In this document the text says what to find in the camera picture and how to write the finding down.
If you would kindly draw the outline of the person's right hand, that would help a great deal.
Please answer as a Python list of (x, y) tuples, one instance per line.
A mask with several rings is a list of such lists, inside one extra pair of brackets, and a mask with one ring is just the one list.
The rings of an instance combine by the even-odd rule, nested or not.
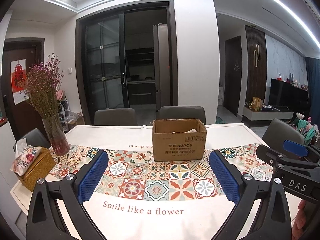
[(317, 225), (315, 205), (301, 200), (291, 229), (291, 239), (316, 239)]

